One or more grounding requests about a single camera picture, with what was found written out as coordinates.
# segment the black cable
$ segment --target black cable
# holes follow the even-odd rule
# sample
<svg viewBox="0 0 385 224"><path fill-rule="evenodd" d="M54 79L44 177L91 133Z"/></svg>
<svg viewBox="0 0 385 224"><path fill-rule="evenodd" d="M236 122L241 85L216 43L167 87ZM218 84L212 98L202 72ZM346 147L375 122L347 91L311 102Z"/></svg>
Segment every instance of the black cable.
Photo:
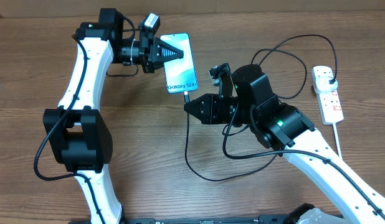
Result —
<svg viewBox="0 0 385 224"><path fill-rule="evenodd" d="M124 30L122 30L122 32L130 32L130 31L133 31L133 29L124 29Z"/></svg>
<svg viewBox="0 0 385 224"><path fill-rule="evenodd" d="M83 79L85 78L85 75L86 75L88 57L87 57L87 53L86 53L85 47L78 40L78 38L76 37L75 34L72 35L72 38L79 44L79 46L80 46L80 48L82 49L82 52L83 52L83 70L82 70L82 75L80 76L79 84L78 84L78 86L76 88L75 94L73 95L72 101L70 102L68 108L62 114L60 119L54 124L53 128L47 133L47 136L43 139L42 144L40 145L39 149L37 150L37 153L36 153L36 156L35 156L35 159L34 159L33 168L34 168L36 176L38 176L38 178L40 178L42 180L46 180L46 181L60 180L60 179L68 178L68 177L81 177L81 178L85 179L85 182L87 183L88 188L90 189L90 193L92 194L92 200L93 200L93 203L94 203L94 207L95 207L95 209L97 211L97 214L98 214L98 216L100 216L100 219L101 219L102 223L105 224L105 221L104 221L103 215L101 213L101 210L98 208L98 204L97 204L97 201L96 201L96 198L95 198L95 195L94 195L92 183L90 182L88 177L86 177L83 174L78 174L77 172L74 172L74 173L71 173L71 174L60 175L60 176L57 176L57 177L45 177L45 176L43 176L39 172L39 169L37 167L40 155L42 154L43 148L47 144L47 141L49 140L49 138L51 137L51 135L53 134L55 129L57 129L63 123L63 121L67 117L69 111L72 109L72 107L74 107L75 102L78 100L78 95L79 95L80 89L82 88Z"/></svg>
<svg viewBox="0 0 385 224"><path fill-rule="evenodd" d="M297 96L300 94L300 92L303 90L303 87L305 87L306 80L307 80L307 67L306 67L305 63L303 62L303 60L300 59L298 56L296 56L296 55L294 55L294 54L291 54L290 52L283 51L283 50L276 50L276 49L261 49L261 50L258 50L258 51L256 52L256 54L255 54L254 57L252 58L252 61L250 62L250 64L253 64L253 62L254 62L254 60L255 60L255 58L256 58L256 55L258 55L258 54L261 53L262 51L280 52L280 53L283 53L283 54L287 54L287 55L290 55L290 56L292 56L292 57L298 59L298 60L302 63L303 67L305 67L305 78L303 79L303 84L302 84L302 86L300 87L299 91L298 91L295 95L293 95L293 96L288 96L288 97L287 97L287 96L278 96L279 98L281 98L281 99L286 99L286 100L291 100L291 99L297 97Z"/></svg>
<svg viewBox="0 0 385 224"><path fill-rule="evenodd" d="M188 134L189 134L189 127L190 127L190 114L187 113L187 136L186 136L186 149L184 151L184 158L186 160L186 164L187 166L190 168L190 170L195 173L198 177L204 179L204 180L208 180L208 181L212 181L212 182L220 182L220 181L225 181L225 180L230 180L230 179L234 179L234 178L237 178L237 177L244 177L244 176L248 176L248 175L251 175L251 174L254 174L256 172L259 172L261 170L263 170L264 168L266 168L268 165L270 165L273 160L276 158L277 155L274 155L274 157L268 162L266 163L266 165L262 166L261 168L259 169L256 169L256 170L253 170L253 171L250 171L248 173L244 173L244 174L239 174L239 175L233 175L231 177L226 177L226 178L223 178L223 179L209 179L209 178L206 178L206 177L203 177L201 174L198 174L191 166L190 166L190 163L188 162L188 159L187 159L187 148L188 148Z"/></svg>
<svg viewBox="0 0 385 224"><path fill-rule="evenodd" d="M249 110L249 118L250 118L250 125L252 125L252 127L254 128L254 130L259 133L259 130L257 129L257 126L256 126L256 123L255 123L255 120L254 120L254 109L256 108L256 105L251 105L250 106L250 110Z"/></svg>
<svg viewBox="0 0 385 224"><path fill-rule="evenodd" d="M108 71L105 74L109 77L134 77L138 73L138 66L135 63L133 63L133 65L135 65L137 69L136 69L136 72L134 74L131 74L131 75L109 75Z"/></svg>
<svg viewBox="0 0 385 224"><path fill-rule="evenodd" d="M286 149L282 151L269 151L269 152L260 152L260 153L255 153L255 154L249 154L249 155L244 155L244 156L234 156L230 155L227 153L226 150L226 142L227 142L227 137L230 133L232 123L234 122L234 119L236 117L236 114L238 112L238 107L239 105L237 104L235 108L235 112L231 118L229 127L227 128L226 135L224 136L223 139L223 153L226 157L230 159L251 159L251 158L256 158L256 157L262 157L262 156L269 156L269 155L281 155L283 153L297 153L297 154L304 154L308 156L313 156L317 159L321 159L325 164L329 164L332 167L334 167L348 182L359 192L359 194L368 202L370 206L374 209L375 214L378 214L385 220L385 214L383 214L382 210L378 208L373 201L360 189L360 187L349 177L348 174L346 174L340 167L338 167L334 162L332 162L330 159L327 159L323 156L320 156L318 154L312 153L312 152L306 152L306 151L301 151L301 150L292 150L292 149Z"/></svg>
<svg viewBox="0 0 385 224"><path fill-rule="evenodd" d="M224 131L226 130L226 128L227 128L228 126L229 126L229 124L226 124L226 125L224 126L223 131L222 131L222 135L223 135L223 136L226 135L226 133L225 133ZM229 136L233 136L233 135L239 134L239 133L245 131L245 130L248 129L248 128L249 128L249 125L246 125L244 128L242 128L242 129L239 130L238 132L229 134Z"/></svg>
<svg viewBox="0 0 385 224"><path fill-rule="evenodd" d="M259 65L262 64L262 62L267 58L267 56L269 56L273 51L275 51L277 48L279 48L282 44L284 44L285 42L287 42L288 40L292 40L292 39L295 39L295 38L298 38L298 37L321 37L321 38L324 38L326 41L328 41L328 43L330 43L331 45L331 48L332 48L332 51L334 53L334 58L335 58L335 74L334 74L334 78L332 80L330 80L330 84L333 84L336 80L336 74L338 72L338 60L336 59L336 52L335 52L335 48L334 48L334 45L332 44L332 42L326 38L325 36L323 35L318 35L318 34L304 34L304 35L298 35L298 36L295 36L295 37L290 37L288 38L287 40L284 40L283 42L277 44L277 46L275 46L271 51L269 51L265 57L260 61Z"/></svg>
<svg viewBox="0 0 385 224"><path fill-rule="evenodd" d="M133 31L133 34L128 37L128 38L125 38L125 39L122 39L122 40L133 40L135 38L135 35L136 35L136 29L135 29L135 25L133 24L133 22L127 18L126 16L123 16L123 20L126 20L127 23L129 23L131 25L131 31Z"/></svg>

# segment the power plug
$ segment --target power plug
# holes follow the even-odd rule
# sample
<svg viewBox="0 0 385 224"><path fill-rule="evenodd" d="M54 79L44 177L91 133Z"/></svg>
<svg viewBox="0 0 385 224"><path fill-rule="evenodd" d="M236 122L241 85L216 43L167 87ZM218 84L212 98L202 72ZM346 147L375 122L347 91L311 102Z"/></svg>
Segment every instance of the power plug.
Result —
<svg viewBox="0 0 385 224"><path fill-rule="evenodd" d="M332 84L330 83L330 80L334 79L334 75L330 67L322 65L315 66L311 70L311 77L317 94L334 91L338 88L337 80L335 80Z"/></svg>

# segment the white power strip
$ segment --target white power strip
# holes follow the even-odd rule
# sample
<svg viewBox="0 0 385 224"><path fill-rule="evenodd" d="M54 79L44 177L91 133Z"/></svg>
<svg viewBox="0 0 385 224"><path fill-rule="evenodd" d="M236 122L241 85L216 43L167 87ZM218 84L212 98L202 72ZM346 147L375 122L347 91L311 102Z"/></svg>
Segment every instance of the white power strip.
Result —
<svg viewBox="0 0 385 224"><path fill-rule="evenodd" d="M338 83L328 83L328 80L333 77L333 72L332 69L327 66L315 66L313 70L311 70L311 77L313 78L313 86L316 91L321 120L323 124L332 124L336 148L339 156L342 157L338 132L336 130L336 124L343 120L341 102L336 91Z"/></svg>

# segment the cable clip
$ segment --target cable clip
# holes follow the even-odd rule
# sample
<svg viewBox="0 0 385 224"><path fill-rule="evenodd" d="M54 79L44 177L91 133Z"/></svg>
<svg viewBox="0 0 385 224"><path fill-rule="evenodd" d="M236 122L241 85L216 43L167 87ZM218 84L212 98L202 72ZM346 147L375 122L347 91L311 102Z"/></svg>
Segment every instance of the cable clip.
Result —
<svg viewBox="0 0 385 224"><path fill-rule="evenodd" d="M76 94L73 94L73 95L72 95L72 99L76 99L76 100L79 100L79 96L78 96L78 95L76 95Z"/></svg>
<svg viewBox="0 0 385 224"><path fill-rule="evenodd" d="M323 161L324 162L324 164L329 164L330 162L331 162L331 159L327 159L327 160L325 160L325 161Z"/></svg>
<svg viewBox="0 0 385 224"><path fill-rule="evenodd" d="M373 213L374 213L374 215L378 215L378 214L382 213L382 209L379 208L379 209L373 211Z"/></svg>
<svg viewBox="0 0 385 224"><path fill-rule="evenodd" d="M85 179L85 183L89 182L92 178Z"/></svg>

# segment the black bracket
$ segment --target black bracket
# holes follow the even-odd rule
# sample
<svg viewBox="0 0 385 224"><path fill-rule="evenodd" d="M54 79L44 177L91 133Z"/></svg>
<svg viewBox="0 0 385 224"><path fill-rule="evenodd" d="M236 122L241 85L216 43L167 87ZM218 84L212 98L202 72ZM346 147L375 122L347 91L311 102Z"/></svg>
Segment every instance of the black bracket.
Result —
<svg viewBox="0 0 385 224"><path fill-rule="evenodd" d="M83 22L76 29L76 36L83 40L85 37L99 37L109 40L113 49L112 63L121 63L120 51L122 46L123 15L116 9L100 9L98 22Z"/></svg>
<svg viewBox="0 0 385 224"><path fill-rule="evenodd" d="M212 84L219 87L219 98L232 97L233 84L229 72L231 72L231 70L228 63L215 66L209 71Z"/></svg>
<svg viewBox="0 0 385 224"><path fill-rule="evenodd" d="M65 112L62 108L46 109L43 124L48 133ZM80 123L82 132L73 132ZM65 120L49 138L55 160L65 164L67 171L94 170L101 172L104 164L111 161L112 136L98 110L86 106L82 110L70 110Z"/></svg>
<svg viewBox="0 0 385 224"><path fill-rule="evenodd" d="M154 37L161 24L159 17L153 29L144 26L146 20L147 18L139 25L140 41L135 43L138 46L138 59L136 58L136 61L141 63L144 73L154 73L156 69L162 68L165 62L183 58L184 52Z"/></svg>
<svg viewBox="0 0 385 224"><path fill-rule="evenodd" d="M199 119L202 124L227 124L237 105L237 97L220 98L217 94L206 93L184 105L185 112ZM234 124L241 124L238 118Z"/></svg>

